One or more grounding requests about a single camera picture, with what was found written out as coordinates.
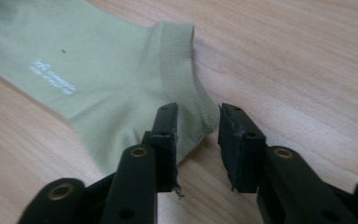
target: wood grain surface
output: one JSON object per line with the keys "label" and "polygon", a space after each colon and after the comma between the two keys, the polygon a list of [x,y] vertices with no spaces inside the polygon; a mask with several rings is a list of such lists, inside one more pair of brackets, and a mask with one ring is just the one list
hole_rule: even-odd
{"label": "wood grain surface", "polygon": [[[297,150],[327,183],[358,182],[358,1],[126,1],[92,4],[126,21],[192,22],[196,74],[218,105],[243,108],[269,145]],[[158,196],[158,223],[262,223],[231,192],[217,131],[179,164],[185,198]],[[103,176],[65,120],[0,78],[0,223],[48,182]]]}

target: wooden table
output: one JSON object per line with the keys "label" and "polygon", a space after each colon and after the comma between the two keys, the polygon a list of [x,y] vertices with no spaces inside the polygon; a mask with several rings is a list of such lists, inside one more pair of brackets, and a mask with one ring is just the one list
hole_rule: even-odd
{"label": "wooden table", "polygon": [[[197,77],[216,104],[242,107],[269,145],[297,150],[327,183],[358,182],[358,1],[114,1],[150,26],[193,22]],[[217,132],[179,164],[186,197],[158,196],[158,223],[262,223],[255,195],[230,191]],[[48,182],[103,176],[65,120],[0,78],[0,223]]]}

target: fabric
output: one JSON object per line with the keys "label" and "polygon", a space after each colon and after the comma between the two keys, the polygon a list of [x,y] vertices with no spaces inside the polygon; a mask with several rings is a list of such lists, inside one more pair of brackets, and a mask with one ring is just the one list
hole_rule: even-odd
{"label": "fabric", "polygon": [[0,0],[0,76],[68,119],[106,174],[176,102],[180,160],[219,117],[193,74],[193,31],[140,27],[85,1]]}

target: white logo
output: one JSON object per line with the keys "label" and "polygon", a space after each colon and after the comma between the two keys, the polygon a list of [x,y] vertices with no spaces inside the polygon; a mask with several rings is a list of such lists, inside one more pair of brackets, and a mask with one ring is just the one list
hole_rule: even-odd
{"label": "white logo", "polygon": [[43,63],[42,60],[38,59],[30,66],[30,70],[35,74],[44,78],[53,87],[61,90],[66,95],[71,95],[76,91],[76,87],[69,82],[65,81],[62,77],[57,75],[51,69],[51,65]]}

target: sock cuff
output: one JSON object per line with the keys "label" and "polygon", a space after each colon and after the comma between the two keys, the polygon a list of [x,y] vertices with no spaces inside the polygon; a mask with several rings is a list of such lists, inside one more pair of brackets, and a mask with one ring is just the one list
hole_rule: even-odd
{"label": "sock cuff", "polygon": [[[163,26],[159,53],[162,89],[171,101],[179,104],[179,120],[186,127],[179,127],[178,132],[187,140],[187,148],[193,148],[217,126],[219,111],[194,75],[194,25],[159,23],[158,26]],[[178,158],[187,152],[180,151]]]}

